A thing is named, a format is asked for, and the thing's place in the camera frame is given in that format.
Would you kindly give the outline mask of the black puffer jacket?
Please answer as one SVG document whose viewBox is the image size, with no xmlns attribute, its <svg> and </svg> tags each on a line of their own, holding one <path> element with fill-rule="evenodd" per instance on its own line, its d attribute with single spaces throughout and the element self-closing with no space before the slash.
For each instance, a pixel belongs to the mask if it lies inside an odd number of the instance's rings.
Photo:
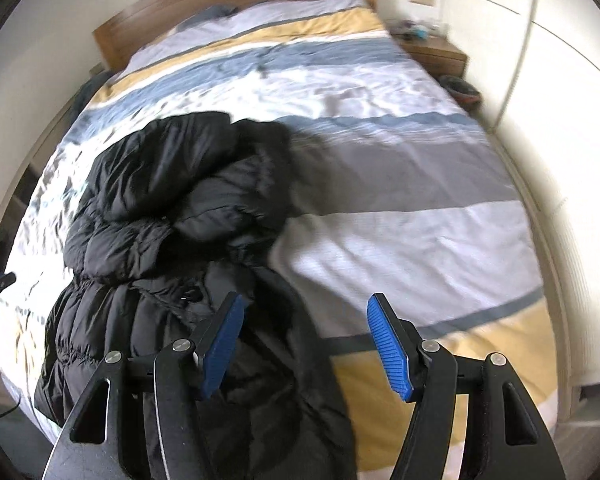
<svg viewBox="0 0 600 480">
<path fill-rule="evenodd" d="M 99 154 L 66 238 L 34 405 L 63 424 L 106 354 L 150 356 L 237 292 L 246 313 L 220 388 L 198 403 L 223 479 L 352 479 L 346 401 L 298 292 L 268 265 L 291 214 L 291 133 L 203 112 Z"/>
</svg>

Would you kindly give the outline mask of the striped duvet cover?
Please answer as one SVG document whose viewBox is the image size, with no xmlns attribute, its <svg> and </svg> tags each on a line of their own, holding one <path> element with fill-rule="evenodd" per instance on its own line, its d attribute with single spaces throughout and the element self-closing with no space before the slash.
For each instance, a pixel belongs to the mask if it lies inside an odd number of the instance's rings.
<svg viewBox="0 0 600 480">
<path fill-rule="evenodd" d="M 30 421 L 45 326 L 72 273 L 70 224 L 96 157 L 150 122 L 221 112 L 291 133 L 291 214 L 268 265 L 306 306 L 355 438 L 352 479 L 394 479 L 414 412 L 391 389 L 367 324 L 383 294 L 454 356 L 509 360 L 548 431 L 555 348 L 524 204 L 482 128 L 390 37 L 364 0 L 269 1 L 141 48 L 86 103 L 31 196 L 0 296 L 0 371 Z M 147 479 L 166 479 L 155 398 L 142 395 Z M 460 477 L 458 396 L 442 478 Z"/>
</svg>

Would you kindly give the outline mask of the dark waste bin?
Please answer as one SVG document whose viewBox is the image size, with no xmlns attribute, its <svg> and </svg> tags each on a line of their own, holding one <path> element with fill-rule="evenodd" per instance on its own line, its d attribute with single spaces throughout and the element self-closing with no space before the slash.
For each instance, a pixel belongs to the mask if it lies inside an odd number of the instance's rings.
<svg viewBox="0 0 600 480">
<path fill-rule="evenodd" d="M 440 86 L 466 112 L 473 112 L 481 105 L 481 93 L 463 78 L 453 75 L 442 75 L 438 81 Z"/>
</svg>

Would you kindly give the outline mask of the grey blue pillow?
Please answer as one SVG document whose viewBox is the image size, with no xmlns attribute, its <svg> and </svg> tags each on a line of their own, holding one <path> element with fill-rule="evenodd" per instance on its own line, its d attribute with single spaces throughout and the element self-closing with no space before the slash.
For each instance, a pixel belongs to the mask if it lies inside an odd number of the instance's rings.
<svg viewBox="0 0 600 480">
<path fill-rule="evenodd" d="M 230 6 L 229 4 L 214 4 L 213 6 L 208 6 L 208 8 L 179 22 L 175 28 L 178 30 L 188 29 L 198 24 L 215 20 L 216 18 L 228 18 L 236 12 L 236 6 Z"/>
</svg>

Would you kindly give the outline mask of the wooden nightstand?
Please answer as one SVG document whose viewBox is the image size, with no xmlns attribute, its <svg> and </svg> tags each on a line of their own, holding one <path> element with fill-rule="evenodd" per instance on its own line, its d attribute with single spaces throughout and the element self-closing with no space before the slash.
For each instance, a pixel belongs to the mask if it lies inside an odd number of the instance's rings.
<svg viewBox="0 0 600 480">
<path fill-rule="evenodd" d="M 468 56 L 443 38 L 398 39 L 400 47 L 434 78 L 450 75 L 463 78 Z"/>
</svg>

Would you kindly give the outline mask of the white wardrobe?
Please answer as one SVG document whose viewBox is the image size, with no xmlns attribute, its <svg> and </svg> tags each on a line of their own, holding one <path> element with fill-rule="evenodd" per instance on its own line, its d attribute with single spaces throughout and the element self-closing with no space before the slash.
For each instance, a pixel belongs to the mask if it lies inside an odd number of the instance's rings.
<svg viewBox="0 0 600 480">
<path fill-rule="evenodd" d="M 444 0 L 482 119 L 526 182 L 562 289 L 572 382 L 600 382 L 600 9 Z"/>
</svg>

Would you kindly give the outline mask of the clutter on nightstand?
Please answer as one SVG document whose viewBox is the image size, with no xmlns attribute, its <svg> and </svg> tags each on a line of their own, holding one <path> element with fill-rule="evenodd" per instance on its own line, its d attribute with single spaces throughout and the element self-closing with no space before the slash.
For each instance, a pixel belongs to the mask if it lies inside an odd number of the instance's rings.
<svg viewBox="0 0 600 480">
<path fill-rule="evenodd" d="M 439 20 L 390 18 L 386 26 L 393 37 L 404 40 L 445 39 L 449 33 L 449 25 Z"/>
</svg>

